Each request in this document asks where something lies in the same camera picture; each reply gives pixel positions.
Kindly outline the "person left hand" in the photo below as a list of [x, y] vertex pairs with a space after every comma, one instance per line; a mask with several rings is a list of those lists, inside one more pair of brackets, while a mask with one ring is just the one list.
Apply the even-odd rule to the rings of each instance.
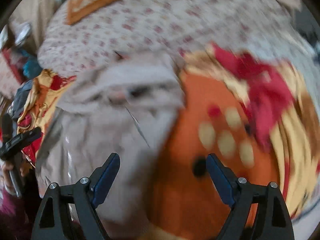
[[31, 169], [32, 166], [24, 155], [3, 161], [2, 172], [6, 191], [17, 198], [22, 198], [24, 179]]

